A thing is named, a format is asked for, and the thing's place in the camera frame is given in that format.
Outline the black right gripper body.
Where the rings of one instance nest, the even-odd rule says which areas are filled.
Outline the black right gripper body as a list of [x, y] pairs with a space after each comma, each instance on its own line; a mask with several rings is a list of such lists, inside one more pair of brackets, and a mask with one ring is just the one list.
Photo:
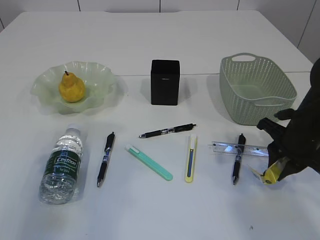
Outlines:
[[290, 120], [286, 127], [265, 117], [257, 128], [268, 133], [272, 142], [296, 163], [320, 172], [320, 110], [292, 108], [280, 111], [277, 116]]

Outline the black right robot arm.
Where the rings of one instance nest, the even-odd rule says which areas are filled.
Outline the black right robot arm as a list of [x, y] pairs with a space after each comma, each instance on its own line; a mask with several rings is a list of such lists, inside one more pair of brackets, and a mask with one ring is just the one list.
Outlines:
[[320, 171], [320, 62], [310, 71], [310, 89], [297, 109], [275, 113], [279, 120], [289, 120], [286, 127], [265, 117], [257, 128], [273, 139], [267, 146], [268, 168], [255, 176], [267, 185], [297, 174], [307, 167]]

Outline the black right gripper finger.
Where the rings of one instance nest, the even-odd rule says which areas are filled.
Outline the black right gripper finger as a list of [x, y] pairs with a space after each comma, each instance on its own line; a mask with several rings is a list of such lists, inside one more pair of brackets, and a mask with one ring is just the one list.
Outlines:
[[300, 163], [297, 163], [293, 160], [289, 160], [282, 172], [280, 173], [277, 181], [280, 182], [281, 180], [283, 180], [284, 178], [286, 178], [287, 176], [290, 176], [290, 175], [294, 175], [294, 174], [297, 174], [297, 173], [300, 173], [301, 171], [303, 171], [304, 169], [306, 169], [308, 166], [305, 165], [305, 164], [300, 164]]
[[271, 167], [277, 161], [280, 161], [280, 166], [285, 168], [288, 159], [287, 156], [278, 148], [275, 142], [267, 146], [268, 151], [268, 167]]

